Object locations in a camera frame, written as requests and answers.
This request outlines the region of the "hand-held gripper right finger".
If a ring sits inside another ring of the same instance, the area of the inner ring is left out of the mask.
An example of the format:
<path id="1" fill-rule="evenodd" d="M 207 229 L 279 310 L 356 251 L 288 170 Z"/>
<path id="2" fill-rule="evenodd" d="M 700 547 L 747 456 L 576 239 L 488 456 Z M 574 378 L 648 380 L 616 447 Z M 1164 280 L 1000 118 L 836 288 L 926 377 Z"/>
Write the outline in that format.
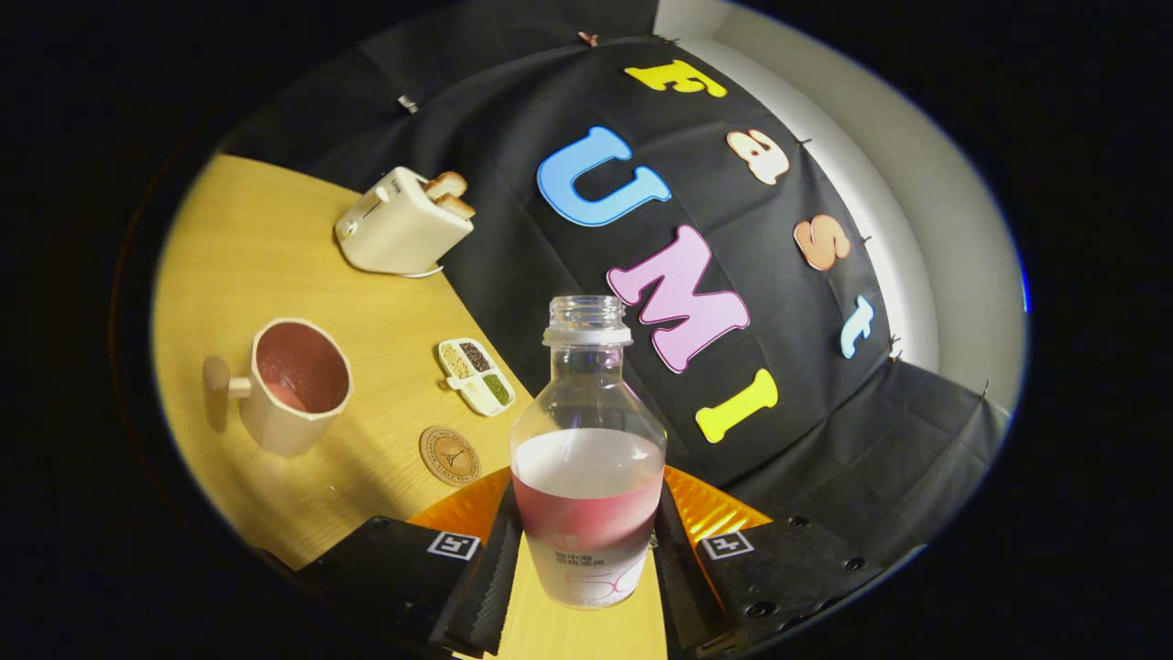
<path id="1" fill-rule="evenodd" d="M 663 472 L 655 538 L 671 659 L 753 655 L 884 574 L 807 515 L 774 519 L 673 467 Z"/>

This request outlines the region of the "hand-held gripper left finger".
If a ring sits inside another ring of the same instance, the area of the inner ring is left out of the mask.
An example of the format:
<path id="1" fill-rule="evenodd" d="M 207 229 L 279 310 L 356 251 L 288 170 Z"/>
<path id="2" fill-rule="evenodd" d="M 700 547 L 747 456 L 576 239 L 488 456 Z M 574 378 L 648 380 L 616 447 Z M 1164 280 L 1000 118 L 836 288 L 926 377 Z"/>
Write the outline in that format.
<path id="1" fill-rule="evenodd" d="M 497 655 L 521 535 L 511 471 L 502 468 L 411 520 L 374 515 L 293 576 L 430 659 Z"/>

